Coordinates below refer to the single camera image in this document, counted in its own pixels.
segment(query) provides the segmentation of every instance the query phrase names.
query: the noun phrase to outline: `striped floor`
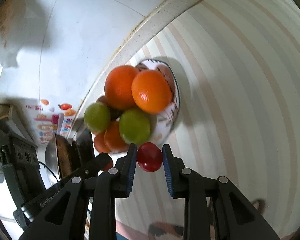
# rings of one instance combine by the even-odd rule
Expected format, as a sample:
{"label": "striped floor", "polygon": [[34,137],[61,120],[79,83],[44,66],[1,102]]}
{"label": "striped floor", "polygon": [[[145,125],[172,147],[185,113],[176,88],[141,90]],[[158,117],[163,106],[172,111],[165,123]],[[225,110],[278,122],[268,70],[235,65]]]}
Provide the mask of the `striped floor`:
{"label": "striped floor", "polygon": [[[300,225],[300,11],[292,0],[204,0],[129,61],[167,62],[181,90],[168,143],[203,176],[228,176],[284,237]],[[163,169],[136,171],[117,219],[144,234],[152,222],[183,224]]]}

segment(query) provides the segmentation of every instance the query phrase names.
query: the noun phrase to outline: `red cherry tomato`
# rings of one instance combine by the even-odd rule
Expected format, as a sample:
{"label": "red cherry tomato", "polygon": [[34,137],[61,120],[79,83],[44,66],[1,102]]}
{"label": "red cherry tomato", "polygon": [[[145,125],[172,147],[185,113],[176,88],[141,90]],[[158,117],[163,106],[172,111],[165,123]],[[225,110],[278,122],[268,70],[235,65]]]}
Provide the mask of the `red cherry tomato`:
{"label": "red cherry tomato", "polygon": [[53,114],[53,115],[51,116],[51,122],[52,122],[53,124],[58,124],[58,121],[59,121],[59,115],[58,115],[58,114]]}
{"label": "red cherry tomato", "polygon": [[58,106],[62,110],[68,110],[68,109],[72,108],[72,106],[70,104],[61,104],[61,105],[58,105]]}
{"label": "red cherry tomato", "polygon": [[107,170],[111,169],[112,167],[113,167],[113,160],[111,159],[111,161],[108,163],[108,165],[102,169],[102,171],[107,171]]}
{"label": "red cherry tomato", "polygon": [[137,161],[139,167],[144,171],[157,171],[162,165],[162,152],[155,144],[150,142],[144,143],[137,152]]}

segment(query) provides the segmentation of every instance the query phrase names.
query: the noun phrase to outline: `small orange fruit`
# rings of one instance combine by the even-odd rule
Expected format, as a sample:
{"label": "small orange fruit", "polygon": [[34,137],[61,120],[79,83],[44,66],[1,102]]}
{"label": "small orange fruit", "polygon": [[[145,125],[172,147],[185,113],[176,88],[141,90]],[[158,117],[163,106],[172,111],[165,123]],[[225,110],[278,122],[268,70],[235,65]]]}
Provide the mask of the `small orange fruit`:
{"label": "small orange fruit", "polygon": [[106,132],[97,133],[95,138],[93,139],[93,145],[95,149],[100,153],[109,153],[111,150],[109,147],[105,144],[104,136]]}
{"label": "small orange fruit", "polygon": [[126,110],[136,105],[131,93],[131,84],[138,73],[137,68],[127,65],[116,67],[109,73],[105,83],[109,106]]}
{"label": "small orange fruit", "polygon": [[104,142],[111,150],[111,153],[124,152],[128,149],[128,145],[120,136],[119,122],[110,123],[104,136]]}
{"label": "small orange fruit", "polygon": [[133,80],[131,91],[137,106],[149,114],[163,111],[172,101],[171,89],[157,70],[141,71]]}

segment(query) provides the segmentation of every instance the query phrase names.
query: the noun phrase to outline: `electrical cable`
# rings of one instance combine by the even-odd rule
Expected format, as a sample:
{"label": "electrical cable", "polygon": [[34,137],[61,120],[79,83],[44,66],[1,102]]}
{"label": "electrical cable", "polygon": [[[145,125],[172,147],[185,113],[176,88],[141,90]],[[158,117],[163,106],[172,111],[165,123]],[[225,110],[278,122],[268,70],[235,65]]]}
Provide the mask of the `electrical cable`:
{"label": "electrical cable", "polygon": [[57,176],[52,172],[52,170],[50,170],[50,168],[49,168],[47,165],[45,165],[44,163],[39,162],[39,161],[38,161],[38,163],[40,163],[40,164],[43,165],[48,171],[50,171],[50,173],[53,175],[53,177],[56,178],[56,181],[57,181],[57,183],[58,183],[59,180],[57,179]]}

